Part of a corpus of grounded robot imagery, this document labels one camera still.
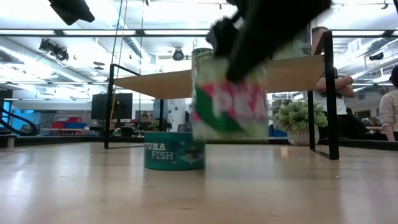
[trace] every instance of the white flower pot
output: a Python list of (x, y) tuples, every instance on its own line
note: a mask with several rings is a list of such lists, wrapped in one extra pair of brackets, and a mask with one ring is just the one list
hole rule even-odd
[[(310, 133), (308, 130), (304, 131), (288, 131), (287, 139), (289, 143), (294, 146), (309, 146), (310, 145)], [(319, 142), (319, 129), (315, 126), (315, 144)]]

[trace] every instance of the stage light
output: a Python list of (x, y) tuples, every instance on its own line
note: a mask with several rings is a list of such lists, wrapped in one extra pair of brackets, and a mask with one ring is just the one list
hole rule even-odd
[(374, 61), (374, 60), (381, 60), (381, 59), (383, 59), (383, 58), (384, 58), (383, 52), (378, 53), (378, 54), (376, 54), (376, 55), (369, 56), (369, 60), (371, 60), (371, 61)]
[(68, 49), (55, 45), (49, 40), (42, 40), (39, 50), (50, 53), (50, 55), (54, 56), (58, 61), (63, 62), (69, 60)]
[(181, 61), (183, 59), (184, 59), (184, 54), (182, 53), (182, 49), (175, 49), (175, 52), (173, 54), (173, 60)]

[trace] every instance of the white shirt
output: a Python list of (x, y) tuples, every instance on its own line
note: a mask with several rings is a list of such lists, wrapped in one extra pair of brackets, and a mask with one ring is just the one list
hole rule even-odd
[[(320, 106), (322, 106), (324, 111), (328, 111), (326, 97), (322, 97), (321, 94), (319, 94), (319, 92), (317, 91), (313, 91), (313, 102), (318, 103)], [(344, 97), (336, 97), (336, 110), (337, 115), (347, 115), (347, 107), (344, 101)]]

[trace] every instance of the potted plant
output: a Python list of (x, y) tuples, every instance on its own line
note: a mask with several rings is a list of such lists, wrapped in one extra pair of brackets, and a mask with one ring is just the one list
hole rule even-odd
[(159, 130), (160, 130), (159, 120), (157, 119), (157, 120), (152, 121), (152, 131), (159, 131)]
[[(318, 127), (324, 128), (328, 125), (323, 108), (314, 104), (313, 117), (315, 124), (315, 144), (319, 141)], [(294, 102), (279, 109), (274, 116), (274, 128), (285, 131), (289, 143), (296, 146), (308, 146), (310, 134), (308, 132), (308, 103)]]

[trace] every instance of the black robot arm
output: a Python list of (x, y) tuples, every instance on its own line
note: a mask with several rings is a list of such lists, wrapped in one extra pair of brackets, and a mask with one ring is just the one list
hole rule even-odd
[(394, 2), (394, 5), (396, 6), (397, 13), (398, 13), (398, 0), (393, 0), (393, 2)]
[[(238, 8), (232, 19), (217, 22), (207, 41), (215, 57), (227, 57), (226, 77), (240, 82), (257, 65), (291, 41), (312, 19), (331, 6), (331, 0), (227, 0)], [(241, 30), (234, 23), (242, 17)]]

